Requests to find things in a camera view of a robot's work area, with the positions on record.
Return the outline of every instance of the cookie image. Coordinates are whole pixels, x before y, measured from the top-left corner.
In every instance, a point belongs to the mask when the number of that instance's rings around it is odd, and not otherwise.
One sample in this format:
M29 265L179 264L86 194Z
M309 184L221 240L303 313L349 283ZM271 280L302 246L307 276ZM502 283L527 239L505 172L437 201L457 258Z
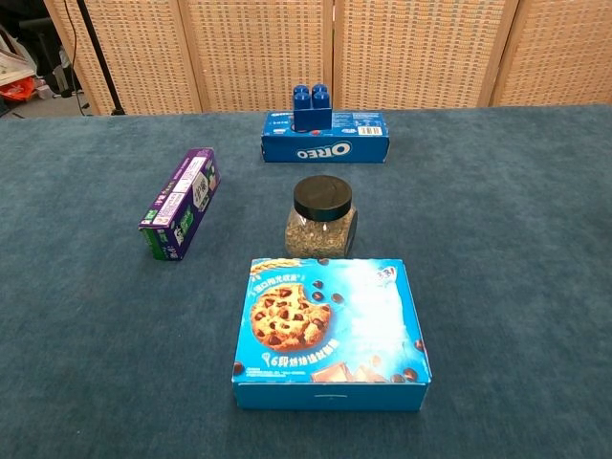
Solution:
M332 309L310 302L302 284L280 284L264 292L251 308L255 337L274 351L300 351L325 336Z

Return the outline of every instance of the nutrition label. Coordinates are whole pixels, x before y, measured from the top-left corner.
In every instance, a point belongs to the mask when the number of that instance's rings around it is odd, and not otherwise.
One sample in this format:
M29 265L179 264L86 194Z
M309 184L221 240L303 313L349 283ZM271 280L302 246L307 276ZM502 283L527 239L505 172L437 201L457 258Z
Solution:
M179 182L174 186L174 189L172 191L177 193L187 193L189 187L193 183L193 179L195 179L198 172L200 172L200 169L204 165L205 161L206 159L204 158L193 158L193 160L191 160L191 163L187 166L187 169L185 169L185 172L183 172L181 179L179 179Z
M168 194L167 199L165 200L164 206L160 209L155 220L153 220L153 225L167 225L170 223L174 212L183 201L184 193L170 193Z

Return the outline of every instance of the glass jar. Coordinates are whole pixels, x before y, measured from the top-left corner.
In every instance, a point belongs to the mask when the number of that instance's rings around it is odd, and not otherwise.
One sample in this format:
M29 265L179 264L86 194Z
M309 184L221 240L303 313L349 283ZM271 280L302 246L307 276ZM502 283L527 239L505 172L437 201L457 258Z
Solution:
M338 177L307 177L294 188L285 247L295 258L342 258L357 228L351 186Z

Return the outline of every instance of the blue lego brick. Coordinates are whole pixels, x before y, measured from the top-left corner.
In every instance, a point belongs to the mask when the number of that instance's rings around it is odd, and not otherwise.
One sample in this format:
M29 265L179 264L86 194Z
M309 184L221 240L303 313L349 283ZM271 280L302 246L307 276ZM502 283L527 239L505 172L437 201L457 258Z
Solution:
M324 84L313 86L312 94L303 84L294 88L294 129L298 132L332 128L331 97Z

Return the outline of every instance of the purple snack box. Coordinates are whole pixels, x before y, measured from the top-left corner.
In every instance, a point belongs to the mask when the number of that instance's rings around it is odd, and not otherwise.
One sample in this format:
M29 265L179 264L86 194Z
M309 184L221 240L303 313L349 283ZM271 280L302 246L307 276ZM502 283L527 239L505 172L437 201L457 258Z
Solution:
M212 148L192 148L138 228L158 260L181 260L219 186Z

